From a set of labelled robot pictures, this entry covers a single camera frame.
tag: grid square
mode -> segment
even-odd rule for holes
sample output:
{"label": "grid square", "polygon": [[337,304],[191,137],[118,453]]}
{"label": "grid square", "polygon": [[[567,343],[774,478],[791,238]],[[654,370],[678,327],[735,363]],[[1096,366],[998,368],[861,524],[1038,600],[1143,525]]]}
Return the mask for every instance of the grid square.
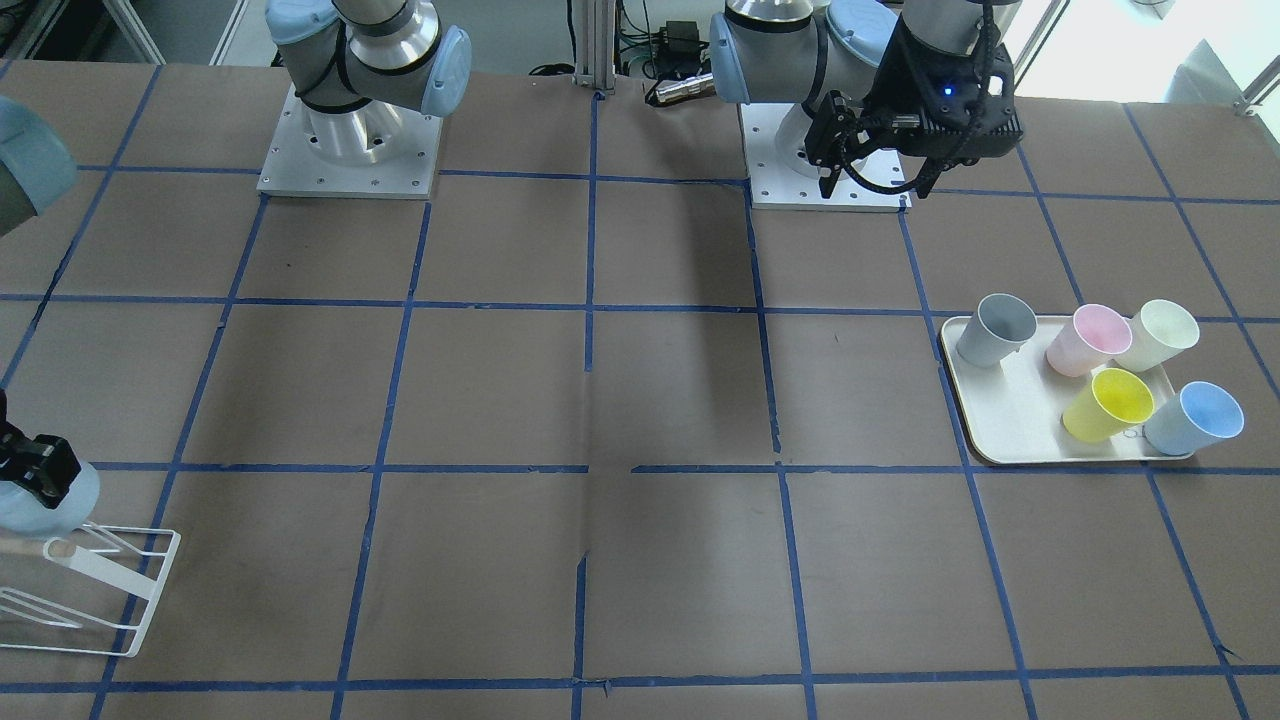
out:
{"label": "grid square", "polygon": [[1240,315],[1280,318],[1280,206],[1185,205],[1210,263]]}
{"label": "grid square", "polygon": [[773,461],[756,319],[596,313],[593,466]]}
{"label": "grid square", "polygon": [[1033,197],[931,196],[908,224],[934,311],[969,313],[992,292],[1016,295],[1042,314],[1078,305]]}
{"label": "grid square", "polygon": [[1249,708],[1251,717],[1280,717],[1280,678],[1242,678],[1235,682],[1240,685],[1240,694],[1244,696],[1244,705]]}
{"label": "grid square", "polygon": [[183,459],[371,462],[401,318],[389,307],[236,307]]}
{"label": "grid square", "polygon": [[416,310],[389,461],[582,462],[582,333],[581,313]]}
{"label": "grid square", "polygon": [[800,685],[712,688],[616,688],[582,694],[584,720],[804,720]]}
{"label": "grid square", "polygon": [[143,64],[13,63],[0,94],[40,115],[82,165],[106,165],[133,120],[155,67]]}
{"label": "grid square", "polygon": [[1162,477],[1160,491],[1222,644],[1240,662],[1280,664],[1275,478]]}
{"label": "grid square", "polygon": [[0,237],[0,292],[44,295],[49,290],[104,174],[82,170],[76,184],[44,215]]}
{"label": "grid square", "polygon": [[959,461],[924,320],[773,315],[769,347],[788,462]]}
{"label": "grid square", "polygon": [[573,674],[580,475],[387,475],[351,676]]}
{"label": "grid square", "polygon": [[1158,717],[1239,720],[1225,678],[1098,678],[1037,680],[1032,685],[1042,720]]}
{"label": "grid square", "polygon": [[102,706],[102,720],[134,717],[310,720],[326,717],[332,706],[333,693],[324,692],[111,693],[106,696],[106,703]]}
{"label": "grid square", "polygon": [[582,181],[442,177],[419,299],[581,304],[588,191]]}
{"label": "grid square", "polygon": [[[1258,325],[1249,325],[1253,333]],[[1280,398],[1267,383],[1239,327],[1230,323],[1201,323],[1199,343],[1165,363],[1165,370],[1181,388],[1192,380],[1208,380],[1228,392],[1244,410],[1244,432],[1203,450],[1181,465],[1217,468],[1280,468]]]}
{"label": "grid square", "polygon": [[755,305],[742,188],[600,183],[595,301]]}
{"label": "grid square", "polygon": [[1023,720],[1018,683],[818,685],[820,717],[859,720]]}
{"label": "grid square", "polygon": [[1212,105],[1129,105],[1179,197],[1275,200],[1280,158],[1266,127]]}
{"label": "grid square", "polygon": [[261,168],[288,88],[283,68],[164,65],[124,163]]}
{"label": "grid square", "polygon": [[10,420],[90,460],[168,462],[219,310],[50,304],[9,387]]}
{"label": "grid square", "polygon": [[118,173],[58,291],[223,297],[257,208],[252,177]]}
{"label": "grid square", "polygon": [[0,693],[0,715],[15,720],[88,717],[92,708],[93,693]]}
{"label": "grid square", "polygon": [[471,73],[440,141],[445,170],[585,174],[591,91],[570,77]]}
{"label": "grid square", "polygon": [[570,691],[347,691],[344,720],[389,717],[563,720],[570,716]]}
{"label": "grid square", "polygon": [[790,480],[814,673],[1014,667],[963,477]]}
{"label": "grid square", "polygon": [[370,482],[179,474],[164,516],[183,536],[172,580],[145,652],[122,662],[115,679],[332,680]]}
{"label": "grid square", "polygon": [[[22,428],[37,434],[37,428]],[[78,446],[72,439],[72,447]],[[91,460],[78,454],[81,461]],[[156,500],[164,487],[164,473],[102,471],[101,495],[91,519],[105,525],[147,527],[155,515]],[[8,537],[0,530],[0,537]],[[125,594],[102,583],[56,568],[40,557],[4,555],[4,584],[54,602],[74,607],[108,620],[118,620],[124,611]],[[5,642],[44,646],[74,646],[106,650],[115,639],[114,630],[68,634],[46,629],[12,615],[0,616],[0,637]],[[45,683],[51,679],[70,683],[96,683],[102,678],[106,659],[100,655],[63,652],[31,652],[0,650],[0,683]],[[17,715],[17,717],[64,717],[63,715]]]}
{"label": "grid square", "polygon": [[1169,195],[1119,102],[1019,97],[1018,114],[1027,124],[1023,150],[1041,191]]}
{"label": "grid square", "polygon": [[[920,172],[920,165],[924,164],[922,158],[911,158],[906,155],[900,155],[899,160],[902,161],[902,172],[906,179],[914,178]],[[1021,159],[1018,158],[1018,151],[1014,150],[1005,155],[1004,158],[983,158],[977,165],[972,167],[959,167],[947,170],[938,179],[936,190],[946,192],[954,190],[992,190],[996,192],[1030,192],[1032,183],[1027,179],[1027,169],[1023,168]],[[915,206],[919,208],[928,202],[933,202],[936,196],[920,200],[914,199]]]}
{"label": "grid square", "polygon": [[239,295],[404,300],[424,211],[422,202],[275,197]]}
{"label": "grid square", "polygon": [[22,337],[38,306],[38,302],[0,302],[0,374],[22,345]]}
{"label": "grid square", "polygon": [[919,310],[897,215],[753,210],[769,307]]}
{"label": "grid square", "polygon": [[1087,302],[1133,315],[1162,297],[1194,315],[1226,314],[1222,293],[1171,202],[1046,202]]}
{"label": "grid square", "polygon": [[1217,662],[1144,478],[978,486],[1028,666]]}
{"label": "grid square", "polygon": [[800,670],[776,477],[589,482],[586,676]]}
{"label": "grid square", "polygon": [[710,100],[654,110],[646,81],[620,77],[600,102],[599,172],[605,176],[737,179],[746,177],[737,105]]}

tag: blue tape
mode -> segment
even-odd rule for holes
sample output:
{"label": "blue tape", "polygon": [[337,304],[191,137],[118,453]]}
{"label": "blue tape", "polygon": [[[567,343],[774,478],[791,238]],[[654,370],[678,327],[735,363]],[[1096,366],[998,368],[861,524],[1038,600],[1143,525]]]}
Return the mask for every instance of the blue tape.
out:
{"label": "blue tape", "polygon": [[392,424],[396,420],[396,397],[399,393],[401,373],[404,368],[404,350],[408,346],[410,325],[413,322],[413,296],[422,274],[422,258],[426,254],[426,237],[431,225],[431,205],[422,210],[422,223],[417,236],[417,250],[413,254],[413,270],[410,274],[408,290],[404,293],[401,315],[399,337],[396,341],[396,360],[392,364],[392,378],[387,388],[387,410],[383,414],[383,429],[378,437],[378,454],[374,461],[374,477],[369,487],[369,519],[360,543],[360,560],[356,565],[356,582],[351,591],[351,610],[347,615],[347,632],[343,635],[342,656],[338,662],[338,687],[333,692],[332,720],[340,720],[346,698],[351,657],[356,647],[356,630],[360,626],[360,609],[365,598],[365,582],[369,578],[369,559],[374,547],[374,530],[378,525],[378,505],[381,498],[383,474],[387,465],[387,447],[390,445]]}
{"label": "blue tape", "polygon": [[1062,238],[1057,234],[1057,225],[1053,224],[1053,217],[1048,211],[1048,204],[1044,202],[1044,193],[1041,192],[1039,183],[1036,182],[1036,173],[1032,172],[1032,164],[1027,160],[1027,152],[1023,151],[1023,146],[1018,146],[1018,159],[1023,161],[1023,170],[1027,172],[1027,181],[1032,183],[1032,192],[1036,193],[1036,202],[1041,206],[1041,214],[1044,215],[1044,224],[1048,227],[1048,234],[1053,238],[1053,249],[1057,250],[1057,256],[1062,261],[1062,269],[1066,270],[1066,281],[1071,283],[1071,292],[1075,295],[1075,302],[1084,305],[1084,293],[1080,292],[1080,283],[1075,281],[1075,272],[1071,270],[1071,261],[1066,258],[1066,247],[1062,246]]}
{"label": "blue tape", "polygon": [[787,538],[787,566],[791,573],[791,602],[796,614],[796,635],[800,644],[800,679],[804,684],[805,708],[809,720],[818,720],[818,697],[813,688],[813,661],[809,657],[809,624],[804,611],[804,588],[800,583],[800,552],[796,548],[795,516],[791,512],[791,488],[787,473],[777,468],[778,495],[782,501],[782,529]]}
{"label": "blue tape", "polygon": [[1244,696],[1240,693],[1240,685],[1235,682],[1235,675],[1231,673],[1231,662],[1226,657],[1222,639],[1213,628],[1213,619],[1210,618],[1208,606],[1204,605],[1204,596],[1201,593],[1194,573],[1192,573],[1192,565],[1187,560],[1187,552],[1183,550],[1183,542],[1179,539],[1178,530],[1174,528],[1174,519],[1169,514],[1169,506],[1165,505],[1165,496],[1160,492],[1160,483],[1156,482],[1156,474],[1151,470],[1151,468],[1147,468],[1147,484],[1151,487],[1151,495],[1155,497],[1156,506],[1160,509],[1160,519],[1165,523],[1165,530],[1169,532],[1169,542],[1174,546],[1174,555],[1178,556],[1178,565],[1181,566],[1183,575],[1187,578],[1187,587],[1192,591],[1192,598],[1196,600],[1196,610],[1199,611],[1201,621],[1204,624],[1204,632],[1208,634],[1208,641],[1213,644],[1213,652],[1217,655],[1219,666],[1226,676],[1226,685],[1231,691],[1231,698],[1235,701],[1235,708],[1240,714],[1240,720],[1249,720],[1249,711],[1244,706]]}
{"label": "blue tape", "polygon": [[773,452],[782,454],[782,429],[778,425],[778,400],[773,386],[773,359],[769,352],[769,324],[764,311],[764,281],[760,277],[760,254],[755,242],[755,223],[751,222],[751,188],[742,186],[744,215],[746,217],[746,246],[751,251],[751,288],[755,293],[755,322],[760,333],[760,355],[764,361],[764,396],[769,405],[769,434]]}
{"label": "blue tape", "polygon": [[1124,111],[1129,118],[1129,124],[1133,126],[1133,132],[1138,136],[1138,141],[1142,143],[1143,151],[1146,151],[1147,158],[1151,159],[1152,167],[1156,168],[1156,174],[1160,176],[1160,182],[1164,183],[1165,190],[1169,191],[1169,197],[1174,201],[1174,206],[1178,208],[1178,215],[1183,219],[1183,224],[1187,225],[1187,233],[1190,234],[1192,242],[1196,245],[1196,251],[1199,252],[1201,260],[1204,263],[1204,268],[1208,270],[1210,277],[1213,278],[1213,284],[1217,286],[1219,293],[1222,295],[1222,301],[1226,302],[1228,311],[1231,313],[1231,318],[1235,319],[1236,327],[1240,328],[1240,334],[1244,336],[1244,342],[1249,346],[1249,351],[1253,352],[1253,360],[1258,364],[1258,369],[1262,370],[1262,377],[1266,378],[1267,384],[1271,386],[1271,393],[1280,400],[1280,386],[1276,384],[1275,377],[1271,375],[1271,370],[1262,360],[1262,354],[1258,352],[1258,346],[1253,342],[1253,336],[1249,333],[1249,328],[1240,320],[1240,313],[1235,309],[1235,302],[1231,301],[1231,296],[1226,291],[1226,284],[1222,283],[1222,278],[1219,277],[1217,269],[1208,259],[1204,243],[1201,242],[1199,234],[1192,225],[1192,220],[1187,215],[1187,209],[1183,208],[1181,199],[1178,197],[1176,192],[1174,192],[1174,186],[1169,182],[1169,176],[1166,176],[1165,169],[1160,167],[1160,160],[1156,158],[1156,152],[1151,149],[1151,143],[1147,142],[1147,136],[1143,135],[1142,127],[1138,124],[1138,118],[1134,117],[1133,109],[1128,104],[1125,104]]}
{"label": "blue tape", "polygon": [[1018,669],[1018,684],[1023,691],[1023,702],[1027,705],[1028,720],[1038,720],[1036,700],[1032,696],[1030,678],[1027,675],[1027,661],[1023,657],[1023,644],[1018,637],[1018,625],[1014,621],[1014,609],[1009,601],[1009,591],[1005,587],[1005,577],[1000,571],[1000,559],[996,556],[996,543],[991,537],[991,528],[987,525],[987,511],[982,506],[982,495],[978,492],[973,465],[969,462],[969,452],[965,446],[964,429],[960,427],[960,413],[956,407],[955,397],[951,392],[947,370],[942,365],[942,348],[938,342],[938,332],[933,323],[933,313],[929,309],[929,297],[924,290],[924,278],[920,275],[920,264],[915,255],[915,245],[911,242],[911,231],[906,223],[906,213],[897,215],[899,228],[902,231],[902,242],[906,245],[906,256],[911,264],[911,274],[915,277],[915,288],[920,296],[920,310],[924,313],[924,324],[929,331],[929,346],[938,363],[938,383],[942,386],[942,396],[947,404],[947,416],[951,420],[951,432],[955,436],[956,452],[964,468],[965,483],[969,487],[969,498],[973,502],[974,515],[978,519],[978,529],[982,533],[982,543],[987,551],[987,562],[991,565],[991,577],[996,583],[996,596],[1000,598],[1000,611],[1005,618],[1005,628],[1009,632],[1009,646],[1014,655],[1014,665]]}
{"label": "blue tape", "polygon": [[591,160],[590,186],[586,199],[586,318],[582,340],[582,372],[590,373],[595,365],[595,236],[596,236],[596,197],[599,190],[600,163],[600,102],[603,92],[591,94]]}

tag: black cable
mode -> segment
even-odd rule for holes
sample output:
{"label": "black cable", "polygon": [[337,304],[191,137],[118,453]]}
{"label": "black cable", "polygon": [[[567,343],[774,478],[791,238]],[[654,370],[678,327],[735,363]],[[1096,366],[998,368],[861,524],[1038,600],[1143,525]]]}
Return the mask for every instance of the black cable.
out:
{"label": "black cable", "polygon": [[573,65],[577,65],[577,33],[573,32],[573,0],[564,0],[568,8],[568,45],[573,50]]}

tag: metal mounting plate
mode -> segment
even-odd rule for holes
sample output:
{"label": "metal mounting plate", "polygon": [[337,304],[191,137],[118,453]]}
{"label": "metal mounting plate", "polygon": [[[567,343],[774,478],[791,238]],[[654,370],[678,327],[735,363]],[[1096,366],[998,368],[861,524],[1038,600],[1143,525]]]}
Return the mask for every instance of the metal mounting plate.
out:
{"label": "metal mounting plate", "polygon": [[[849,177],[836,183],[836,192],[823,200],[815,178],[792,170],[778,156],[773,142],[782,118],[791,105],[783,102],[753,102],[740,105],[742,115],[746,167],[751,176],[751,202],[756,208],[774,210],[828,210],[849,213],[896,213],[910,208],[909,193],[879,195],[864,190]],[[867,158],[863,174],[878,184],[905,182],[902,165],[893,150],[877,150]]]}
{"label": "metal mounting plate", "polygon": [[302,101],[289,88],[257,190],[284,197],[430,200],[440,149],[440,118],[406,113],[404,151],[372,165],[329,163],[310,147]]}

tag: gray cup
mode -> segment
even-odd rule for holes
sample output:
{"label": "gray cup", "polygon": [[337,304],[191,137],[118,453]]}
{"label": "gray cup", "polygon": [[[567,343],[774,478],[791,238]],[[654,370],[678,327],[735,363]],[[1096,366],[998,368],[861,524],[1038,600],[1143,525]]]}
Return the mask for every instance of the gray cup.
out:
{"label": "gray cup", "polygon": [[956,352],[970,365],[991,368],[1036,334],[1036,311],[1012,295],[997,292],[982,299],[969,318]]}

